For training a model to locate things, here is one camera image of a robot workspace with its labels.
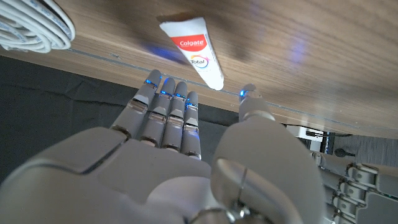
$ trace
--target black backdrop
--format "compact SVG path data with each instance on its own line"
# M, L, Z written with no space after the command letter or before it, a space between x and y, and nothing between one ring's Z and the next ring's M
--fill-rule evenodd
M108 128L136 91L0 56L0 182L46 147L84 129ZM210 163L238 114L199 105L199 119L202 159Z

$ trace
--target robotic hand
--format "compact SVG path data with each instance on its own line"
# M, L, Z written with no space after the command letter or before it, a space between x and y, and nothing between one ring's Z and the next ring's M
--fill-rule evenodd
M241 91L240 122L224 133L210 168L200 160L197 94L187 95L185 83L175 87L168 78L157 96L161 78L153 70L111 128L82 131L16 169L0 188L0 222L350 224L398 218L397 169L315 152L314 162L274 121L254 85Z

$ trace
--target red label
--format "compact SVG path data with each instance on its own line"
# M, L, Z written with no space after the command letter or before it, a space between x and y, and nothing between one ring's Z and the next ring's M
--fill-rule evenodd
M171 39L177 47L187 51L200 51L207 46L207 42L203 34L184 37L172 37Z

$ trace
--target wooden table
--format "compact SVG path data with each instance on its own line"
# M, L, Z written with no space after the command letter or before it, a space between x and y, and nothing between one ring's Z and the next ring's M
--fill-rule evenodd
M397 1L56 1L76 27L70 50L0 54L136 88L156 68L186 81L200 103L231 111L255 83L281 123L398 138ZM205 18L222 91L207 88L159 28L178 13Z

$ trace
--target robot finger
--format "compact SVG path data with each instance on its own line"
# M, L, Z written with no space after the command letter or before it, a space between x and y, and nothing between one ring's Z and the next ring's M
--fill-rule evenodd
M181 153L194 159L201 159L198 127L198 95L194 91L190 92L187 98Z
M162 74L160 71L151 71L144 84L116 118L111 128L126 134L129 138L134 138L155 96L161 79Z
M164 81L162 89L154 103L150 106L150 113L141 135L141 141L160 147L160 140L166 124L167 112L169 111L170 101L173 96L175 81L168 78Z
M171 101L170 114L165 125L161 145L164 149L170 149L175 152L180 151L186 95L187 84L184 82L178 83Z
M239 121L242 122L252 116L262 116L275 121L270 113L267 102L253 84L247 84L239 93Z

